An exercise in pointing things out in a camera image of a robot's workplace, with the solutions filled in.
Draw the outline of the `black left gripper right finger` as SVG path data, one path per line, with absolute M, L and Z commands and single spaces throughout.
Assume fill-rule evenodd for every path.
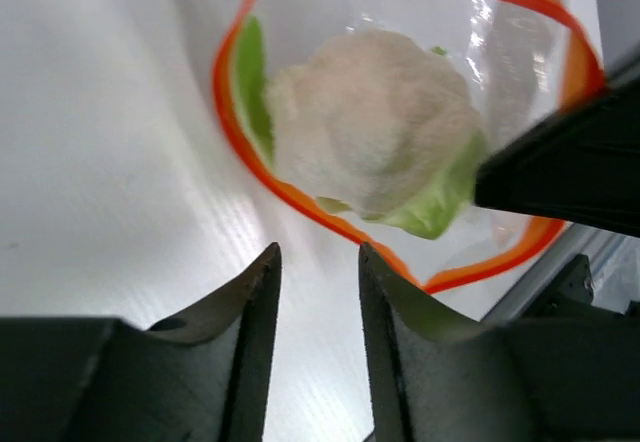
M 483 323 L 359 251 L 377 441 L 635 441 L 639 321 L 567 297 Z

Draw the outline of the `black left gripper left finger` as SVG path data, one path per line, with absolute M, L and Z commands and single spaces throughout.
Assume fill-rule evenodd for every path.
M 271 244 L 146 330 L 118 318 L 3 318 L 2 439 L 261 440 L 281 265 Z

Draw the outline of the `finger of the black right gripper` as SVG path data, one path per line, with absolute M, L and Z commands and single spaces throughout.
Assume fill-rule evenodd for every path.
M 474 202 L 638 236 L 639 51 L 610 68 L 602 92 L 484 162 Z

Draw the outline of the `clear zip bag orange zipper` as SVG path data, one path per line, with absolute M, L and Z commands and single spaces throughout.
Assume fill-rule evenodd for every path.
M 598 55 L 568 2 L 242 0 L 213 68 L 222 130 L 243 164 L 274 195 L 328 230 L 355 243 L 370 243 L 426 292 L 508 273 L 543 252 L 563 230 L 563 222 L 483 209 L 474 202 L 474 184 L 469 203 L 434 240 L 363 221 L 351 212 L 323 211 L 279 182 L 243 134 L 232 95 L 233 50 L 252 17 L 262 27 L 268 74 L 305 62 L 335 36 L 374 29 L 406 35 L 421 48 L 446 56 L 464 77 L 483 119 L 489 147 L 485 161 L 546 114 L 604 86 Z

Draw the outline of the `white cauliflower with green leaves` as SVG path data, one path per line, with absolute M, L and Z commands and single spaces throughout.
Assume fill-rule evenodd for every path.
M 469 203 L 489 147 L 468 85 L 449 59 L 406 35 L 335 36 L 268 74 L 263 31 L 233 50 L 236 115 L 259 160 L 330 214 L 440 237 Z

